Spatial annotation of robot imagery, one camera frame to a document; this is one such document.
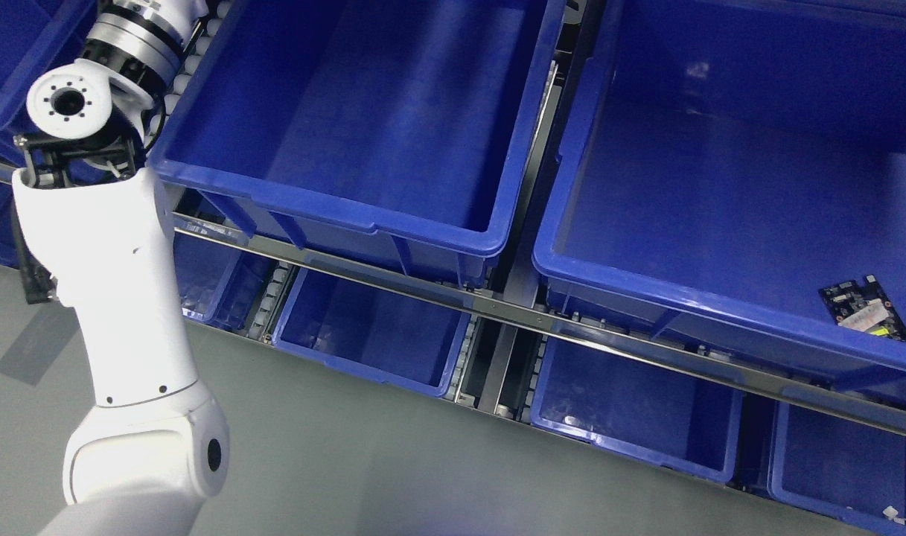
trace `white sticker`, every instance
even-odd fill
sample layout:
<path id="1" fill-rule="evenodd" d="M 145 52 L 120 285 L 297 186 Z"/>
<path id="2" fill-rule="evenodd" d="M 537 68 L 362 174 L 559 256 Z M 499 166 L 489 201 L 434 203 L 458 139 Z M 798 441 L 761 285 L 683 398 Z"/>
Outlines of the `white sticker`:
<path id="1" fill-rule="evenodd" d="M 872 326 L 877 325 L 882 320 L 889 318 L 889 311 L 882 304 L 881 299 L 872 299 L 867 306 L 858 310 L 852 315 L 841 320 L 838 325 L 855 329 L 857 331 L 867 331 Z"/>

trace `robotic arm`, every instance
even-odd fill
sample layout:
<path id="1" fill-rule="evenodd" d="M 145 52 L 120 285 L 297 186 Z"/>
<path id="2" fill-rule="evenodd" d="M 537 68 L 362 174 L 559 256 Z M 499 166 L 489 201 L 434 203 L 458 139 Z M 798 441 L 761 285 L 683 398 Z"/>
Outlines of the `robotic arm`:
<path id="1" fill-rule="evenodd" d="M 95 407 L 68 440 L 68 506 L 45 535 L 184 535 L 225 482 L 228 425 L 191 357 L 171 214 L 143 146 L 147 115 L 207 11 L 204 0 L 116 0 L 82 57 L 28 94 L 42 132 L 15 138 L 27 167 L 13 175 L 31 252 L 21 255 L 27 300 L 75 309 L 95 388 Z M 108 179 L 83 185 L 72 162 Z M 106 313 L 118 286 L 126 306 Z"/>

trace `metal rail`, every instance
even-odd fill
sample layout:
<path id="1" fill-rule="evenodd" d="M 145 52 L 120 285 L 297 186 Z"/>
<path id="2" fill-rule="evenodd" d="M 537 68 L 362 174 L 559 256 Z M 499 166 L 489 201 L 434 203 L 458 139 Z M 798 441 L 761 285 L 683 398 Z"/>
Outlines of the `metal rail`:
<path id="1" fill-rule="evenodd" d="M 14 167 L 0 164 L 0 182 L 9 182 Z M 640 338 L 620 333 L 611 326 L 589 322 L 588 319 L 569 319 L 546 313 L 533 307 L 505 301 L 500 294 L 485 290 L 468 290 L 448 284 L 409 277 L 384 268 L 351 261 L 309 249 L 297 249 L 293 244 L 269 237 L 241 237 L 229 227 L 198 220 L 195 217 L 176 215 L 185 223 L 177 226 L 179 233 L 193 235 L 201 240 L 217 242 L 229 247 L 289 262 L 337 278 L 348 279 L 409 298 L 420 299 L 442 307 L 494 320 L 513 329 L 528 330 L 544 336 L 553 336 L 576 344 L 583 344 L 625 359 L 651 364 L 662 369 L 688 374 L 698 379 L 714 381 L 743 391 L 769 397 L 820 411 L 855 423 L 866 424 L 906 436 L 906 410 L 875 403 L 853 395 L 837 393 L 824 387 L 813 386 L 801 380 L 777 376 L 736 363 L 729 357 L 714 357 L 688 352 L 669 346 L 666 342 Z M 501 381 L 504 370 L 491 370 L 493 381 Z M 494 413 L 497 404 L 483 404 L 480 409 Z"/>

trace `robot end effector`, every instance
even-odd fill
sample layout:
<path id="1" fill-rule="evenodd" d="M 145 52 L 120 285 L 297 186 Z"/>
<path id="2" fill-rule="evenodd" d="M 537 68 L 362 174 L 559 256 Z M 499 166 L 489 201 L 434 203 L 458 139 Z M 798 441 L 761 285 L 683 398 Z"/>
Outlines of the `robot end effector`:
<path id="1" fill-rule="evenodd" d="M 68 163 L 76 159 L 115 179 L 143 167 L 147 115 L 164 106 L 195 23 L 207 13 L 205 0 L 116 0 L 105 7 L 80 57 L 30 87 L 28 114 L 42 132 L 14 142 L 26 156 L 32 186 L 70 186 Z"/>

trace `cable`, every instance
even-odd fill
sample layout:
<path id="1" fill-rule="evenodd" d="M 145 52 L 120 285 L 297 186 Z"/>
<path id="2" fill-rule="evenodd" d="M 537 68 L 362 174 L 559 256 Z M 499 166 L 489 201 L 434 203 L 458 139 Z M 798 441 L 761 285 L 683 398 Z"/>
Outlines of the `cable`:
<path id="1" fill-rule="evenodd" d="M 163 128 L 165 128 L 165 118 L 168 117 L 168 108 L 165 106 L 165 98 L 164 98 L 164 96 L 163 96 L 163 98 L 161 99 L 161 104 L 160 104 L 160 109 L 159 109 L 159 111 L 160 111 L 160 113 L 161 113 L 161 118 L 158 119 L 158 128 L 156 128 L 156 134 L 152 137 L 152 141 L 150 141 L 149 144 L 147 144 L 147 145 L 145 146 L 145 153 L 146 153 L 146 155 L 147 155 L 147 152 L 149 152 L 149 150 L 152 150 L 152 148 L 154 147 L 154 143 L 156 143 L 156 142 L 158 141 L 158 136 L 161 135 L 161 130 L 162 130 Z"/>

